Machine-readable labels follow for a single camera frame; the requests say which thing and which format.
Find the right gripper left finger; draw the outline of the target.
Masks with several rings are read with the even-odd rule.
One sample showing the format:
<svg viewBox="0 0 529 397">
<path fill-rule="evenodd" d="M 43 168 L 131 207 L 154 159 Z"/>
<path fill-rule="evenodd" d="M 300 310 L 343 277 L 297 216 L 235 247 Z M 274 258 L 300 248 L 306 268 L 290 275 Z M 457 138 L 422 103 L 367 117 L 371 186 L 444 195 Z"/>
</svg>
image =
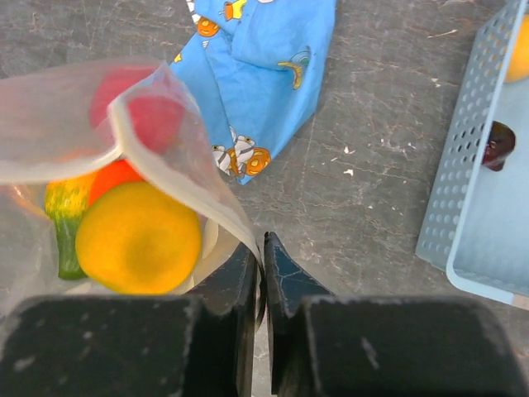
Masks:
<svg viewBox="0 0 529 397">
<path fill-rule="evenodd" d="M 257 262 L 245 247 L 180 296 L 41 296 L 1 326 L 4 396 L 248 396 Z"/>
</svg>

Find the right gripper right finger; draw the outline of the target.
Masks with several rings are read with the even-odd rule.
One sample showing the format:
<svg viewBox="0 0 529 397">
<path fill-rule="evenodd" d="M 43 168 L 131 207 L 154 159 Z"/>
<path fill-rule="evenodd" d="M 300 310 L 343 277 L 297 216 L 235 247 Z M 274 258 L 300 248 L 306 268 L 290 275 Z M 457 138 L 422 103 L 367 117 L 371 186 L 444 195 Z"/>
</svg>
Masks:
<svg viewBox="0 0 529 397">
<path fill-rule="evenodd" d="M 277 396 L 525 396 L 493 313 L 454 296 L 333 294 L 264 236 L 271 391 Z"/>
</svg>

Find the yellow round fruit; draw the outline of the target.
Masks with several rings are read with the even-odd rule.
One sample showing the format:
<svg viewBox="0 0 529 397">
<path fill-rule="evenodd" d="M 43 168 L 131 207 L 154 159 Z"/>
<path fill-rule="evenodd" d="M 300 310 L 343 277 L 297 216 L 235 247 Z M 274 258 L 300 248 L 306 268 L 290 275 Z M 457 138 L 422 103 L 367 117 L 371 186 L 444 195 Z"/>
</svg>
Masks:
<svg viewBox="0 0 529 397">
<path fill-rule="evenodd" d="M 118 293 L 166 294 L 202 253 L 202 225 L 190 208 L 146 182 L 119 185 L 88 208 L 75 240 L 84 273 Z"/>
</svg>

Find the clear dotted zip bag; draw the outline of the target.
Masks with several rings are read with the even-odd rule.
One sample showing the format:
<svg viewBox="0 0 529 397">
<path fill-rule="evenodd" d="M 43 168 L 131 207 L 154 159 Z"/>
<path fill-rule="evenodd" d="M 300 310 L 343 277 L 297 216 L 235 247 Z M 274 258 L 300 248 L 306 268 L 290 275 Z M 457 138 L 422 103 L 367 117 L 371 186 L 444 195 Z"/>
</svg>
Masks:
<svg viewBox="0 0 529 397">
<path fill-rule="evenodd" d="M 118 94 L 92 127 L 88 111 L 112 70 L 152 67 L 147 78 Z M 138 139 L 128 103 L 141 95 L 171 98 L 185 114 L 164 152 Z M 65 65 L 1 82 L 1 312 L 40 295 L 123 294 L 91 279 L 58 276 L 55 225 L 45 213 L 51 181 L 98 172 L 126 160 L 146 182 L 192 209 L 202 225 L 202 253 L 190 276 L 166 294 L 183 294 L 223 265 L 238 246 L 260 256 L 239 201 L 215 165 L 193 95 L 158 60 L 125 58 Z M 166 295 L 124 294 L 124 295 Z"/>
</svg>

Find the orange tangerine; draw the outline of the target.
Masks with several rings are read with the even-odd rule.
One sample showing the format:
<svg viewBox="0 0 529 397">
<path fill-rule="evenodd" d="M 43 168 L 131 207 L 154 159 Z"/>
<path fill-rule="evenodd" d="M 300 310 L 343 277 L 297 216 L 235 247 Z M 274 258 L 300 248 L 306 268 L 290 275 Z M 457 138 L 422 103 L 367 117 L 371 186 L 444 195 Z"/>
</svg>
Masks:
<svg viewBox="0 0 529 397">
<path fill-rule="evenodd" d="M 89 191 L 88 206 L 93 205 L 110 189 L 143 180 L 126 160 L 114 161 L 97 172 Z"/>
</svg>

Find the green orange mango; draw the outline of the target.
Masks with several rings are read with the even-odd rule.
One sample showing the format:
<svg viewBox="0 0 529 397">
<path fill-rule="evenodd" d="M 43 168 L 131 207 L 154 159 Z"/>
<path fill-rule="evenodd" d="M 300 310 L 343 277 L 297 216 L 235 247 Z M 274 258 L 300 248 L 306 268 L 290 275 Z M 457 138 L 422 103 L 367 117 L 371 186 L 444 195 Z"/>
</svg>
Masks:
<svg viewBox="0 0 529 397">
<path fill-rule="evenodd" d="M 45 213 L 55 225 L 58 276 L 62 280 L 86 278 L 79 266 L 75 238 L 88 208 L 88 196 L 97 173 L 51 181 L 45 190 Z"/>
</svg>

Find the bright red apple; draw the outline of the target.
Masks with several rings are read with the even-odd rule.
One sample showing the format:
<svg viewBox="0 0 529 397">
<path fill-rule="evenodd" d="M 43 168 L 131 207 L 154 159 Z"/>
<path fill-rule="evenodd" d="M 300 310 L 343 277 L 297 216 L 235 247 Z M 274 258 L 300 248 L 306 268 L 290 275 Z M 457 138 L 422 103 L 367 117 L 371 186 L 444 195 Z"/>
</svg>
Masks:
<svg viewBox="0 0 529 397">
<path fill-rule="evenodd" d="M 132 85 L 154 72 L 152 67 L 121 67 L 108 73 L 93 95 L 88 111 L 92 127 L 107 117 L 108 104 Z M 132 124 L 138 139 L 149 150 L 162 153 L 178 136 L 185 114 L 184 107 L 171 98 L 141 95 L 128 103 Z"/>
</svg>

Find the small dark plum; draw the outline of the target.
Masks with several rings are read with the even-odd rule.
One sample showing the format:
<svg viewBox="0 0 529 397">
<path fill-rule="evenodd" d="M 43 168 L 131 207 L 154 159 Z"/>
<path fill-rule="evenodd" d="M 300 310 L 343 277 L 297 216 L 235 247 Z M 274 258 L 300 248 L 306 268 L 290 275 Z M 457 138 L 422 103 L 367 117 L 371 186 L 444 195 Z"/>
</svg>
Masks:
<svg viewBox="0 0 529 397">
<path fill-rule="evenodd" d="M 484 150 L 482 165 L 494 172 L 503 169 L 505 160 L 513 152 L 516 136 L 507 125 L 493 121 Z"/>
</svg>

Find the small yellow lemon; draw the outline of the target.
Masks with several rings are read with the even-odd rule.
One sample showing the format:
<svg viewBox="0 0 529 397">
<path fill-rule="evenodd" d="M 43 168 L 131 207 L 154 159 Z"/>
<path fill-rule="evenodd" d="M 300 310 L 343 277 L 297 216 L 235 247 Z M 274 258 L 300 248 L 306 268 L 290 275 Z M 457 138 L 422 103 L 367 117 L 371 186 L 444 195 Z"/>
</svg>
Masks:
<svg viewBox="0 0 529 397">
<path fill-rule="evenodd" d="M 526 79 L 529 74 L 529 20 L 526 14 L 517 33 L 516 44 L 505 77 L 506 83 Z"/>
</svg>

